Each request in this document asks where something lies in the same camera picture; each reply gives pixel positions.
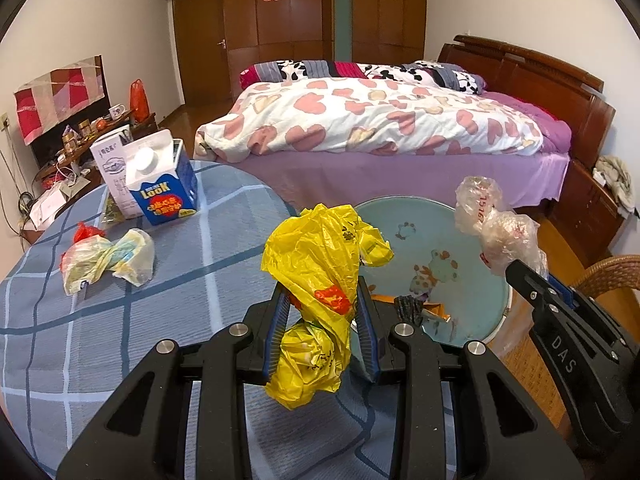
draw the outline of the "round metal pivot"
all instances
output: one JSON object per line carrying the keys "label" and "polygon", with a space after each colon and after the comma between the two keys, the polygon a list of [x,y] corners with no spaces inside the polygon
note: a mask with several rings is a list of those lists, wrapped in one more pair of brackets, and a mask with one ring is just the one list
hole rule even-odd
{"label": "round metal pivot", "polygon": [[236,323],[229,327],[229,333],[235,337],[243,336],[249,332],[249,327],[244,323]]}
{"label": "round metal pivot", "polygon": [[466,346],[473,355],[482,355],[486,352],[486,346],[479,341],[472,341]]}
{"label": "round metal pivot", "polygon": [[170,354],[174,351],[175,343],[170,339],[163,339],[156,345],[156,351],[159,354]]}
{"label": "round metal pivot", "polygon": [[396,325],[394,330],[398,335],[401,335],[402,337],[407,337],[414,334],[414,327],[412,327],[408,323],[399,323]]}

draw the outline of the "round table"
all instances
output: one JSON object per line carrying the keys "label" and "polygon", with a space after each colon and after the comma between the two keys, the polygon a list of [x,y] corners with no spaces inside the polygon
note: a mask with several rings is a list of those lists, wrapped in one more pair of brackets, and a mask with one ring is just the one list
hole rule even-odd
{"label": "round table", "polygon": [[[138,288],[105,272],[84,298],[65,295],[60,256],[79,221],[98,224],[107,195],[101,186],[56,219],[0,284],[0,389],[16,433],[52,476],[100,405],[158,340],[181,346],[207,340],[271,297],[274,281],[260,271],[262,250],[295,211],[236,168],[193,165],[197,214],[157,227],[137,218],[107,233],[111,240],[133,227],[150,234],[156,249],[150,282]],[[194,384],[187,479],[194,478],[199,390]],[[346,372],[337,394],[319,392],[290,412],[263,388],[246,386],[254,479],[388,477],[397,397],[395,386],[372,386]],[[447,443],[448,454],[452,446]]]}

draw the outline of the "white comforter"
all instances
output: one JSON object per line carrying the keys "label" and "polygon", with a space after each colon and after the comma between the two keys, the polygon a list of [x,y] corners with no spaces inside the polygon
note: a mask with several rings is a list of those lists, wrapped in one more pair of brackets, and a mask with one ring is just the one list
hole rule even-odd
{"label": "white comforter", "polygon": [[542,143],[531,118],[496,101],[354,78],[254,84],[196,134],[196,151],[227,162],[282,151],[532,155]]}

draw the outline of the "bed frame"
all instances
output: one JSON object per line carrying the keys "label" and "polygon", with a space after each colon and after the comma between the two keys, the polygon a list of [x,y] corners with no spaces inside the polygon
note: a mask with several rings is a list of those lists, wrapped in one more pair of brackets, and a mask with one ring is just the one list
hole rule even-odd
{"label": "bed frame", "polygon": [[555,57],[501,41],[458,35],[442,47],[440,62],[481,75],[487,89],[535,104],[572,130],[570,156],[591,170],[616,111],[606,104],[604,83]]}

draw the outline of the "mug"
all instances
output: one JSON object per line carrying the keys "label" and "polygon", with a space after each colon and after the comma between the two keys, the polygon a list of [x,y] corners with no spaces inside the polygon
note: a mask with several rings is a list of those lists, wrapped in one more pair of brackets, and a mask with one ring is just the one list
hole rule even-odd
{"label": "mug", "polygon": [[124,105],[115,105],[109,108],[109,114],[111,115],[111,119],[113,119],[114,121],[117,121],[119,118],[121,118],[126,111],[127,109]]}

